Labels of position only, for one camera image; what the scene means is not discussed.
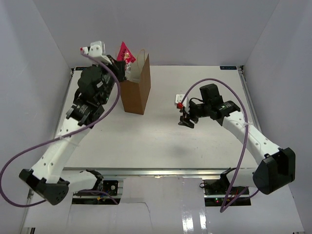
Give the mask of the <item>red snack packet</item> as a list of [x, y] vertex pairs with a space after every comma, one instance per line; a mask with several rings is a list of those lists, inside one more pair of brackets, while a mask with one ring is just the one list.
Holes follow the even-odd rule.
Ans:
[[130, 52], [125, 42], [121, 43], [119, 53], [117, 55], [117, 61], [125, 62], [125, 70], [130, 72], [131, 64], [136, 61], [135, 56]]

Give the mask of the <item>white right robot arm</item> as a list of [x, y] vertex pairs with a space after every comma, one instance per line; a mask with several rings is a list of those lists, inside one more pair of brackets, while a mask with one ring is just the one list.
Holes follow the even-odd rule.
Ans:
[[244, 113], [233, 101], [224, 101], [215, 84], [200, 87], [198, 103], [186, 95], [177, 95], [176, 107], [180, 110], [179, 125], [194, 128], [202, 117], [210, 117], [231, 132], [253, 156], [256, 168], [229, 168], [215, 186], [225, 194], [232, 194], [241, 187], [254, 187], [269, 195], [295, 180], [295, 152], [271, 142], [253, 125], [245, 121]]

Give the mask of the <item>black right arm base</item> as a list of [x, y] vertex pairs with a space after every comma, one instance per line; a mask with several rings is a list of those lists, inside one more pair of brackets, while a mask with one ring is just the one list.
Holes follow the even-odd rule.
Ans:
[[[227, 187], [221, 185], [218, 179], [203, 180], [199, 184], [199, 187], [202, 188], [204, 192], [205, 207], [221, 207], [228, 189]], [[241, 186], [232, 187], [228, 199], [226, 200], [226, 205], [234, 200], [243, 189], [244, 187]], [[232, 206], [251, 206], [251, 199], [249, 196], [249, 189], [247, 189]]]

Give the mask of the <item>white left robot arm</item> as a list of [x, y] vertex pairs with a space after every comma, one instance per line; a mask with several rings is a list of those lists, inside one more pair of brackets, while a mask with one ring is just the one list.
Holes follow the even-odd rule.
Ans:
[[73, 103], [59, 130], [60, 136], [31, 169], [23, 169], [19, 174], [22, 181], [51, 205], [61, 203], [68, 192], [86, 190], [97, 195], [103, 191], [104, 178], [99, 172], [87, 169], [66, 175], [63, 168], [94, 124], [109, 114], [103, 106], [113, 87], [126, 80], [126, 63], [111, 56], [108, 59], [82, 70]]

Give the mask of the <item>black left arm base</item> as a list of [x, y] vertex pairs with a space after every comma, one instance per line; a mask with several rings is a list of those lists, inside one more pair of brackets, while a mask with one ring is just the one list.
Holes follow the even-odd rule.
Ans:
[[[118, 194], [118, 185], [119, 182], [117, 180], [105, 180], [103, 182], [103, 185], [100, 189], [92, 189], [92, 191], [102, 191], [102, 192], [106, 192], [111, 196], [116, 196]], [[88, 190], [87, 192], [77, 192], [75, 195], [77, 196], [90, 196], [90, 195], [94, 195], [94, 196], [105, 196], [105, 194], [99, 193], [99, 192], [91, 192], [90, 190]]]

